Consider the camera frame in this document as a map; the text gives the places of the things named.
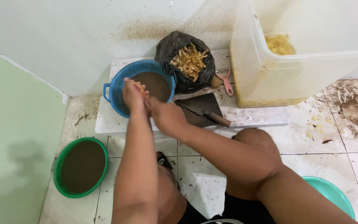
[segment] wooden knife handle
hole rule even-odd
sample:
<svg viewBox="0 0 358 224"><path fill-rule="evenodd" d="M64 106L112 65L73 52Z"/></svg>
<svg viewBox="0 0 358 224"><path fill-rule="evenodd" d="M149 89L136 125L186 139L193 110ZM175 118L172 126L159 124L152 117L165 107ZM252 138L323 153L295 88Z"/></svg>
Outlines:
<svg viewBox="0 0 358 224"><path fill-rule="evenodd" d="M211 118L212 120L216 121L217 123L225 126L225 127L230 127L230 124L231 124L231 121L230 120L227 120L226 118L224 117L221 117L215 113L212 113L212 112L205 112L205 115L209 118Z"/></svg>

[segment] green wall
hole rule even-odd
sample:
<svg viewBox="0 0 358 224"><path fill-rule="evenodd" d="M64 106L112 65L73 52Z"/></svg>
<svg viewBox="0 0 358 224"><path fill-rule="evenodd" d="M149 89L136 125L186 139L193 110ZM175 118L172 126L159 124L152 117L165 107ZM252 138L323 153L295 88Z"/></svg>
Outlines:
<svg viewBox="0 0 358 224"><path fill-rule="evenodd" d="M56 90L0 58L0 224L38 223L66 107Z"/></svg>

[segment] hand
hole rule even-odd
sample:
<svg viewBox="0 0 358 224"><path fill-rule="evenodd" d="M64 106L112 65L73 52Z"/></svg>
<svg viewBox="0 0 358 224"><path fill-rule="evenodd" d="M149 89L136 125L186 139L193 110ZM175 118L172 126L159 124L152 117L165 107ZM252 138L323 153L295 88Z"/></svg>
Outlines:
<svg viewBox="0 0 358 224"><path fill-rule="evenodd" d="M145 103L148 102L149 91L145 91L146 86L132 79L124 78L124 88L122 89L122 99L130 112L146 111Z"/></svg>
<svg viewBox="0 0 358 224"><path fill-rule="evenodd" d="M173 103L162 103L155 97L151 97L149 102L151 115L157 128L164 135L178 139L189 126L183 110Z"/></svg>

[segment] person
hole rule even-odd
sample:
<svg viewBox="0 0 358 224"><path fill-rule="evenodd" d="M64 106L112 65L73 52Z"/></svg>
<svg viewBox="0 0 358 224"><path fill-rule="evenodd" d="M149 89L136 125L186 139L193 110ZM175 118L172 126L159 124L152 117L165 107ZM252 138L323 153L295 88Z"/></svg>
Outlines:
<svg viewBox="0 0 358 224"><path fill-rule="evenodd" d="M125 79L122 92L130 118L115 179L112 224L357 223L285 166L265 131L248 128L230 139L198 128L180 107L147 92L144 96L134 84ZM163 134L188 145L227 176L222 217L208 221L182 196L169 162L155 152L150 116Z"/></svg>

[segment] sandal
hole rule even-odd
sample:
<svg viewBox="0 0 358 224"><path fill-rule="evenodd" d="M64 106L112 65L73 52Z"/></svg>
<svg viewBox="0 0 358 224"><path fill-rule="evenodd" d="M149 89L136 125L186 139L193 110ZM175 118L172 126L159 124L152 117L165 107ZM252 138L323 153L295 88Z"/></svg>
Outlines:
<svg viewBox="0 0 358 224"><path fill-rule="evenodd" d="M156 152L156 153L159 154L159 156L157 157L157 163L160 164L161 166L165 167L165 168L169 168L169 169L172 170L173 167L169 163L169 160L167 159L167 157L162 152ZM178 190L180 191L179 183L177 181L176 181L176 186L177 186Z"/></svg>

